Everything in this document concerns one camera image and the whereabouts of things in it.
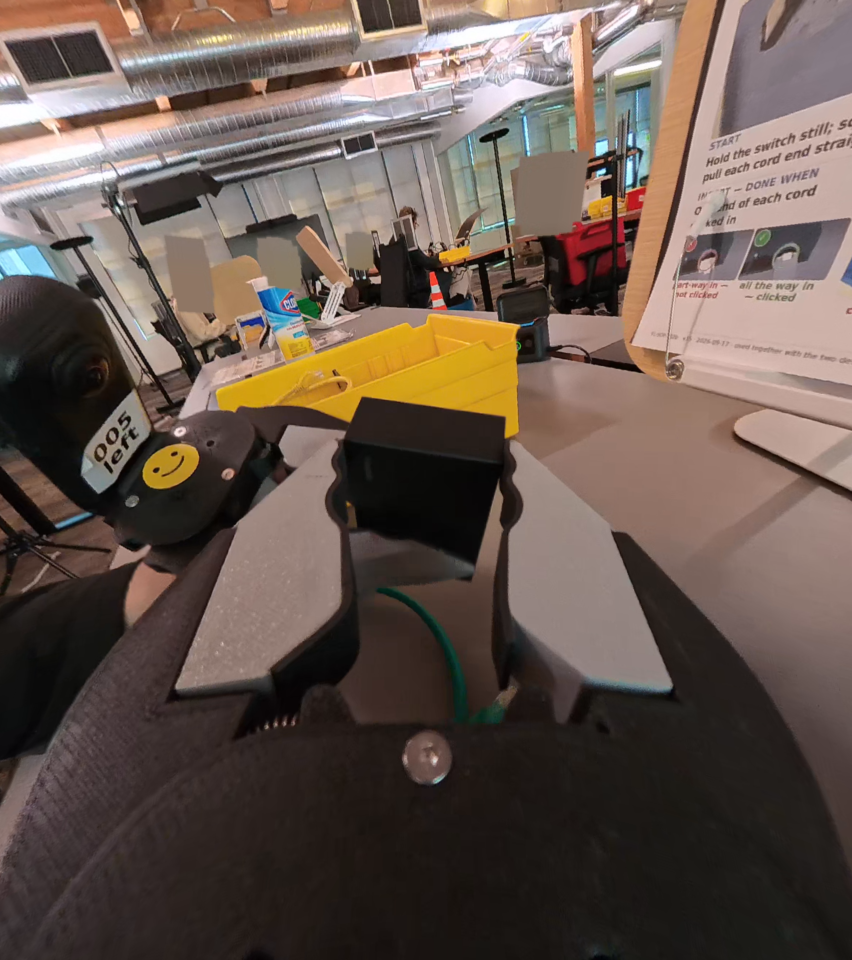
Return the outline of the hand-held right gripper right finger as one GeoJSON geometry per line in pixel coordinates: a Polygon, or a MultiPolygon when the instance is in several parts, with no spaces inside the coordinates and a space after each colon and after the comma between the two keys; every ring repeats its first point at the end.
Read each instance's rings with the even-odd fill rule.
{"type": "Polygon", "coordinates": [[[595,694],[668,698],[670,672],[613,530],[520,443],[501,478],[492,654],[502,689],[581,720],[595,694]]]}

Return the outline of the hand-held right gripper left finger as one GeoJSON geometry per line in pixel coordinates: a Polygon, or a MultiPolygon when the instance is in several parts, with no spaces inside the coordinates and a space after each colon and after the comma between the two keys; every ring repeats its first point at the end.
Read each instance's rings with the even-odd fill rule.
{"type": "Polygon", "coordinates": [[[235,526],[175,693],[304,694],[352,669],[360,637],[340,444],[324,438],[235,526]]]}

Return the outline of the red office chair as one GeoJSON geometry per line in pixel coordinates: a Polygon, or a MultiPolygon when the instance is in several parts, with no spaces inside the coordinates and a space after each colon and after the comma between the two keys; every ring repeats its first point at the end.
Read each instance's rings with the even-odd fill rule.
{"type": "Polygon", "coordinates": [[[628,277],[625,222],[579,222],[554,239],[558,259],[552,295],[557,310],[568,314],[608,306],[614,288],[628,277]]]}

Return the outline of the printed paper sheet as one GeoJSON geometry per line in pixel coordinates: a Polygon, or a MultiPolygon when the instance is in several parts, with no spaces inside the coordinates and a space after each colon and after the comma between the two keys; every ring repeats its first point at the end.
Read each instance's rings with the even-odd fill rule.
{"type": "Polygon", "coordinates": [[[210,389],[215,391],[221,387],[256,377],[275,367],[281,367],[285,360],[280,351],[262,353],[240,360],[235,364],[221,366],[214,370],[210,381],[210,389]]]}

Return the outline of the yellow plastic bin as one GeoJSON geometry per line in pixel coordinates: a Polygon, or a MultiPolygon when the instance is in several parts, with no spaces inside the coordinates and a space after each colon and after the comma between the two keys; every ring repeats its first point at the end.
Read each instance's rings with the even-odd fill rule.
{"type": "Polygon", "coordinates": [[[218,408],[308,407],[344,422],[365,398],[498,416],[519,433],[516,326],[431,314],[216,390],[218,408]]]}

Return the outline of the white display stand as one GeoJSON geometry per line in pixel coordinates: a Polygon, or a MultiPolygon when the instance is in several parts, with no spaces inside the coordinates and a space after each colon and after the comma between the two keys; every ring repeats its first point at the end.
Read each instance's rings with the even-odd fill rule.
{"type": "Polygon", "coordinates": [[[852,493],[852,385],[673,356],[667,377],[758,408],[734,424],[748,445],[852,493]]]}

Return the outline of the black network switch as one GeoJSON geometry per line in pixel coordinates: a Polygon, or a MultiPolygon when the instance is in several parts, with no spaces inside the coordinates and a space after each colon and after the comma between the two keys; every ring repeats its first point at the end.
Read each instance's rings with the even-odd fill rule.
{"type": "Polygon", "coordinates": [[[506,418],[364,397],[343,441],[360,530],[473,566],[504,467],[506,418]]]}

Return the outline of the black wall screen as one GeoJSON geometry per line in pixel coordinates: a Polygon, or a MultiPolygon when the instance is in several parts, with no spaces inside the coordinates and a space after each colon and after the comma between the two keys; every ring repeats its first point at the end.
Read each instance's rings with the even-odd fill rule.
{"type": "Polygon", "coordinates": [[[290,242],[298,254],[300,262],[303,264],[302,270],[307,269],[306,264],[309,261],[306,253],[299,246],[296,237],[301,230],[309,227],[317,234],[322,228],[321,220],[312,214],[305,218],[296,217],[288,214],[278,218],[268,219],[262,222],[249,224],[244,232],[226,238],[226,245],[233,258],[241,256],[250,256],[257,259],[257,242],[260,239],[277,238],[290,242]]]}

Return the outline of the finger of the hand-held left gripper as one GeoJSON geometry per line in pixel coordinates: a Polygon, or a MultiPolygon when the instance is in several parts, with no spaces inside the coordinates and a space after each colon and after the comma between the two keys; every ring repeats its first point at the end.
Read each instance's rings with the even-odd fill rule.
{"type": "Polygon", "coordinates": [[[351,531],[349,546],[359,590],[471,581],[476,571],[472,562],[440,549],[368,530],[351,531]]]}
{"type": "Polygon", "coordinates": [[[278,441],[276,474],[293,474],[302,466],[307,474],[334,474],[333,458],[344,435],[344,429],[288,426],[278,441]]]}

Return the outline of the person's left hand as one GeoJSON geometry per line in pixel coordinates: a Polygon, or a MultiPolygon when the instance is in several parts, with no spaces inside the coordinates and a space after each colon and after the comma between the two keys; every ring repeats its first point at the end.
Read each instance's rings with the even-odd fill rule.
{"type": "Polygon", "coordinates": [[[122,604],[125,628],[131,628],[176,580],[176,575],[139,561],[133,568],[122,604]]]}

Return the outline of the blue wipes pack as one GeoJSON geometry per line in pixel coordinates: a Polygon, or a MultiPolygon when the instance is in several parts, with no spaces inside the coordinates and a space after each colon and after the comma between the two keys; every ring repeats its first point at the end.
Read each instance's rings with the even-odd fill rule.
{"type": "Polygon", "coordinates": [[[287,288],[272,286],[265,276],[256,277],[248,284],[257,295],[264,320],[260,351],[279,350],[285,362],[312,356],[314,346],[295,294],[287,288]]]}

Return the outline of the printed instruction sheet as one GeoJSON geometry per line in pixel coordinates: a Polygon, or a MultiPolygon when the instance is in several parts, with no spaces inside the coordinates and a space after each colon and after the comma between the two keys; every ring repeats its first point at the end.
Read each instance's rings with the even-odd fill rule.
{"type": "Polygon", "coordinates": [[[852,386],[852,1],[719,2],[633,343],[852,386]]]}

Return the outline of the small black device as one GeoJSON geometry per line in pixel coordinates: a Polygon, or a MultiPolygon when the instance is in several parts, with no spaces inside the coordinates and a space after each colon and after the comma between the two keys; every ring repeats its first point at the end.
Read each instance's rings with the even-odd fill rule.
{"type": "Polygon", "coordinates": [[[542,362],[551,358],[549,315],[550,295],[542,284],[505,290],[497,298],[500,322],[515,325],[518,363],[542,362]]]}

